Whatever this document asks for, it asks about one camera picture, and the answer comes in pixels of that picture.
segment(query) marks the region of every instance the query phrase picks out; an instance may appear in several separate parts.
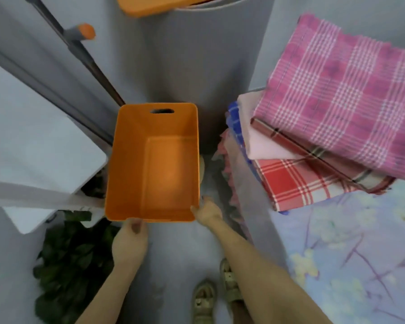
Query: beige sandal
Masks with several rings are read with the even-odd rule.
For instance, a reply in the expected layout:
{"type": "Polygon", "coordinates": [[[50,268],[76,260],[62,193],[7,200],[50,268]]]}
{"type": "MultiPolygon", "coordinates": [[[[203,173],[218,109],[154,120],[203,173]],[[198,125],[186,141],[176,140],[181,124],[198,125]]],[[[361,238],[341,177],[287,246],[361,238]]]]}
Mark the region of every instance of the beige sandal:
{"type": "Polygon", "coordinates": [[[225,288],[225,298],[228,303],[228,311],[232,314],[231,305],[234,301],[243,301],[243,296],[238,288],[235,275],[231,270],[229,262],[224,259],[220,266],[221,281],[225,288]]]}
{"type": "Polygon", "coordinates": [[[208,281],[202,281],[193,291],[192,311],[193,324],[214,324],[213,309],[216,302],[216,286],[208,281]]]}

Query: gray floor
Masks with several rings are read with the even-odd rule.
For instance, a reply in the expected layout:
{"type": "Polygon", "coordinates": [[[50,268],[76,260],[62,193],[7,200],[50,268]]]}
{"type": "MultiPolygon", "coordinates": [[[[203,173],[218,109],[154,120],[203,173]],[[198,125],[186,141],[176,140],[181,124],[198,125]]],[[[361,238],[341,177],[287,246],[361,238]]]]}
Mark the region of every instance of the gray floor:
{"type": "MultiPolygon", "coordinates": [[[[221,175],[222,163],[205,157],[201,195],[212,196],[227,218],[231,190],[221,175]]],[[[239,232],[239,228],[230,224],[239,232]]],[[[153,223],[149,250],[122,308],[119,323],[191,323],[195,286],[209,278],[218,287],[216,323],[232,323],[220,285],[219,264],[224,257],[216,238],[197,222],[153,223]]]]}

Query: floral bedsheet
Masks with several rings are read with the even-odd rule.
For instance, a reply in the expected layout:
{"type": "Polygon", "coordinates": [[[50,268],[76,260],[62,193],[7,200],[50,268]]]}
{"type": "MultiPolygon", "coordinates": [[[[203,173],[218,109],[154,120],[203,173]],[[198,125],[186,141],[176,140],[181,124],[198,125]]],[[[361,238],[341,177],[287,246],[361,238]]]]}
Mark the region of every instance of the floral bedsheet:
{"type": "Polygon", "coordinates": [[[270,218],[291,275],[334,324],[405,323],[405,181],[381,196],[357,191],[280,213],[261,206],[237,144],[225,145],[252,239],[270,218]]]}

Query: white furniture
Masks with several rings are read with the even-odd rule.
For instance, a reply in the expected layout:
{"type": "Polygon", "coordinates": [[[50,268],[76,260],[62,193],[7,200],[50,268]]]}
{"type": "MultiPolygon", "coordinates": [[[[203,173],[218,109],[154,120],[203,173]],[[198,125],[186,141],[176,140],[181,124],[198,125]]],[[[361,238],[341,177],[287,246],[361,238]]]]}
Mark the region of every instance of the white furniture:
{"type": "MultiPolygon", "coordinates": [[[[0,67],[0,182],[72,194],[106,162],[63,112],[0,67]]],[[[4,209],[24,234],[55,211],[4,209]]]]}

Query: orange plastic bin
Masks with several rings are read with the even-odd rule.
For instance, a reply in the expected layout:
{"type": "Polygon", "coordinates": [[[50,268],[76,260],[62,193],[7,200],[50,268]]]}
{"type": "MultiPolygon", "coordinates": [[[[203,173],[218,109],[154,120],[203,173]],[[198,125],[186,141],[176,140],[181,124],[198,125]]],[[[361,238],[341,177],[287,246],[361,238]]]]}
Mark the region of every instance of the orange plastic bin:
{"type": "Polygon", "coordinates": [[[126,104],[119,110],[105,215],[191,222],[200,200],[198,111],[190,103],[126,104]]]}

